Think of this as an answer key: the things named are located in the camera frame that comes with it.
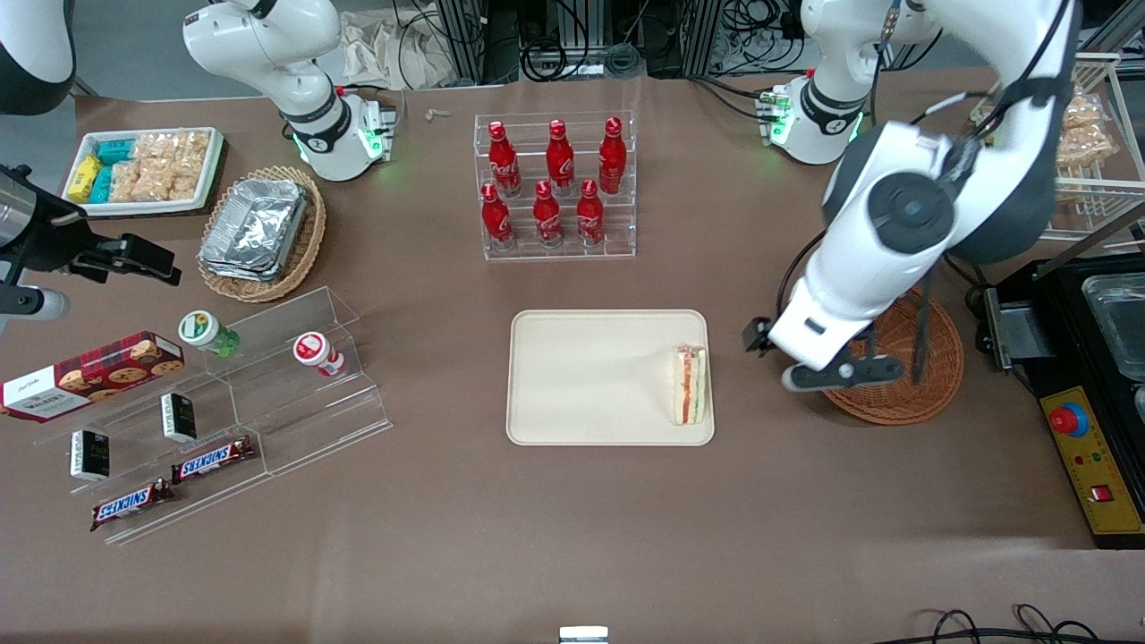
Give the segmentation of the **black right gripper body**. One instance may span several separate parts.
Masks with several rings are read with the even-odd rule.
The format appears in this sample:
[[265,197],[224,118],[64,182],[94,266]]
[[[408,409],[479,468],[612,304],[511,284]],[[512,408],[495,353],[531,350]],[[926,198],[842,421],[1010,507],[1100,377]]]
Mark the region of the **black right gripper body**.
[[85,278],[106,278],[123,244],[90,231],[76,211],[39,207],[16,238],[16,266],[31,272],[60,272]]

